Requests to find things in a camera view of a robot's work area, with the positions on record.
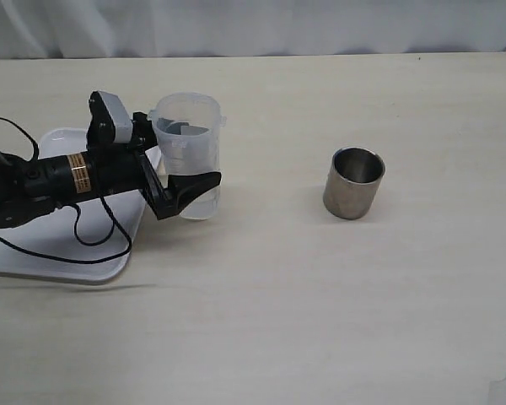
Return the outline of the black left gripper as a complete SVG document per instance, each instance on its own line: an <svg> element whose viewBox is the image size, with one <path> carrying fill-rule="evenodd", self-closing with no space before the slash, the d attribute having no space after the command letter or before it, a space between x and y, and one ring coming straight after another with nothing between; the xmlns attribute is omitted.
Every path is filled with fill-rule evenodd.
<svg viewBox="0 0 506 405"><path fill-rule="evenodd" d="M98 139L96 90L89 97L91 120L86 134L86 150L81 153L88 172L89 189L80 190L78 182L66 203L80 203L98 197L138 190L157 219L171 216L171 194L182 218L211 218L217 212L222 174L210 171L197 175L168 175L166 190L146 151L157 146L152 122L146 113L132 115L132 140L129 143L102 144Z"/></svg>

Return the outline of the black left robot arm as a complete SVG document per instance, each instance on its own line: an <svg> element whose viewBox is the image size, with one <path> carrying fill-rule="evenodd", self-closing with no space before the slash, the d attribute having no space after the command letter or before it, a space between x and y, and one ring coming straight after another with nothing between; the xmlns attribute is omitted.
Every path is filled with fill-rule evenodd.
<svg viewBox="0 0 506 405"><path fill-rule="evenodd" d="M148 116L129 115L119 97L94 91L86 149L25 160L0 151L0 229L16 228L59 208L100 197L138 191L157 219L180 214L195 199L219 186L215 170L171 175L166 185L148 159L158 140Z"/></svg>

